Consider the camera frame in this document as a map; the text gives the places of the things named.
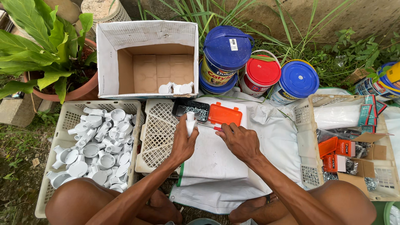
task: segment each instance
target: barcode sticker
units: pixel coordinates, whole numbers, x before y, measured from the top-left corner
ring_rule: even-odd
[[[231,51],[238,51],[238,44],[236,43],[236,39],[229,39],[229,43]]]

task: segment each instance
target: plastic crate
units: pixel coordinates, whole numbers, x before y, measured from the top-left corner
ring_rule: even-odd
[[[324,184],[323,163],[319,156],[316,135],[317,123],[314,121],[314,107],[338,102],[346,105],[363,104],[364,96],[312,94],[308,98],[298,100],[298,102],[299,105],[294,108],[294,114],[298,128],[299,155],[302,160],[302,183],[312,189]],[[383,115],[379,116],[376,132],[388,133]],[[372,201],[400,201],[400,182],[390,138],[384,137],[375,143],[387,146],[386,160],[370,160],[374,163],[379,185],[376,190],[369,192],[368,197]]]
[[[36,204],[35,216],[37,218],[45,218],[44,210],[46,204],[53,195],[55,189],[51,186],[50,180],[46,177],[47,172],[65,171],[65,165],[59,169],[54,169],[51,165],[56,161],[56,153],[52,150],[55,146],[68,148],[75,145],[74,135],[69,135],[68,130],[74,128],[80,122],[81,115],[87,115],[83,112],[85,107],[105,109],[110,112],[116,108],[123,109],[126,113],[137,114],[136,127],[132,132],[134,137],[132,149],[131,166],[128,169],[128,187],[139,180],[139,176],[134,172],[137,148],[140,144],[139,134],[144,123],[144,114],[141,112],[141,103],[137,100],[101,100],[101,101],[68,101],[64,102],[60,117],[58,119],[56,131],[54,133],[53,142],[47,159],[46,169],[44,171],[42,185],[40,187],[39,198]]]
[[[137,156],[135,171],[147,175],[155,170],[171,154],[177,118],[172,116],[174,103],[169,99],[148,99],[142,126],[142,149]],[[180,167],[170,176],[178,178]]]

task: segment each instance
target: person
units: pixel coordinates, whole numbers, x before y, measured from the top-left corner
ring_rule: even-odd
[[[54,192],[46,205],[49,222],[53,225],[181,224],[182,215],[158,188],[194,152],[199,131],[194,128],[188,137],[185,120],[183,115],[176,126],[170,156],[152,173],[123,193],[106,189],[88,178],[69,181]],[[224,132],[216,134],[273,190],[273,194],[249,199],[233,210],[229,215],[233,224],[250,218],[258,225],[366,225],[375,220],[373,204],[356,186],[345,181],[328,181],[305,191],[260,152],[255,131],[234,123],[222,124],[222,128]]]

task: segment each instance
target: concrete wall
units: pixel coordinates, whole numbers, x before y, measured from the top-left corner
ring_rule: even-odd
[[[120,0],[127,13],[134,18],[140,18],[137,0]],[[80,6],[82,0],[72,0]],[[166,0],[171,6],[175,7],[173,0]],[[305,34],[310,22],[313,0],[281,0],[284,8],[292,15],[302,34]],[[343,0],[320,0],[318,1],[317,11],[312,25],[316,25],[331,10],[339,6]],[[227,11],[233,8],[237,0],[225,0]],[[169,19],[175,16],[175,13],[167,6],[164,6],[159,0],[141,0],[142,7],[153,12],[162,19]],[[278,10],[274,0],[258,0],[252,9],[247,12],[242,21],[253,19],[267,25],[272,32],[272,36],[278,40],[287,40],[284,28],[280,18],[268,7]],[[338,17],[333,19],[326,27],[324,27],[319,36],[315,37],[315,42],[333,44],[337,41],[334,34],[335,31],[352,27],[356,32],[354,40],[366,38],[373,33],[385,35],[400,12],[400,0],[356,0],[351,6],[344,10]],[[294,40],[301,40],[294,25],[290,19],[286,17],[289,28],[293,34]],[[269,29],[264,25],[252,23],[252,27],[265,33],[271,34]],[[400,20],[394,25],[392,31],[400,31]],[[393,32],[390,32],[384,43],[389,43]]]

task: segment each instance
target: paint bucket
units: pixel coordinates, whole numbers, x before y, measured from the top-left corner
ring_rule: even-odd
[[[203,63],[204,59],[200,61],[199,70],[201,70]],[[225,85],[214,87],[209,85],[203,78],[203,76],[199,76],[199,84],[200,84],[199,87],[204,94],[224,95],[235,86],[237,81],[238,81],[238,75],[236,73],[233,75],[233,78],[230,79]]]
[[[252,54],[255,52],[267,52],[276,60],[267,62],[251,58],[246,63],[242,79],[240,80],[240,88],[243,93],[258,98],[262,96],[270,86],[279,81],[281,71],[279,61],[272,53],[266,50],[257,50],[252,52]]]
[[[386,76],[390,83],[395,85],[397,89],[400,89],[400,62],[394,64],[390,69],[386,71]]]
[[[232,26],[217,26],[204,41],[201,74],[210,86],[221,86],[235,76],[250,59],[253,37]]]
[[[282,75],[272,89],[270,100],[275,104],[289,104],[314,94],[319,85],[314,67],[303,60],[290,60],[282,66]]]
[[[381,66],[384,68],[385,66],[393,66],[396,62],[388,62]],[[380,101],[388,101],[390,99],[400,97],[400,90],[394,84],[392,84],[386,75],[380,77],[378,81],[372,83],[372,78],[364,78],[358,81],[355,84],[355,92],[358,95],[369,95],[374,94],[376,98]]]

